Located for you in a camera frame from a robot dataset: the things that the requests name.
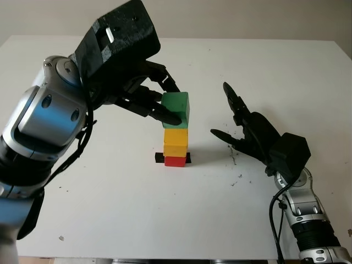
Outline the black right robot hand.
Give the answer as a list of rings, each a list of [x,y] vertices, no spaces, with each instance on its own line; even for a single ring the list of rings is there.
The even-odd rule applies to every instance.
[[[233,120],[237,126],[243,128],[244,137],[235,139],[218,129],[211,129],[210,132],[235,150],[261,161],[266,166],[267,176],[275,175],[277,170],[270,168],[272,160],[269,150],[280,138],[280,134],[262,114],[250,112],[242,98],[237,96],[227,82],[223,83],[223,90],[233,111]]]

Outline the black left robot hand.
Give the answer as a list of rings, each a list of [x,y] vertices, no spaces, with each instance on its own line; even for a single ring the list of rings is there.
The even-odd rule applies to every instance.
[[[181,124],[180,117],[161,105],[162,94],[142,84],[146,79],[158,83],[165,92],[180,91],[164,65],[147,60],[128,64],[107,62],[86,80],[85,85],[94,109],[113,104],[166,124]]]

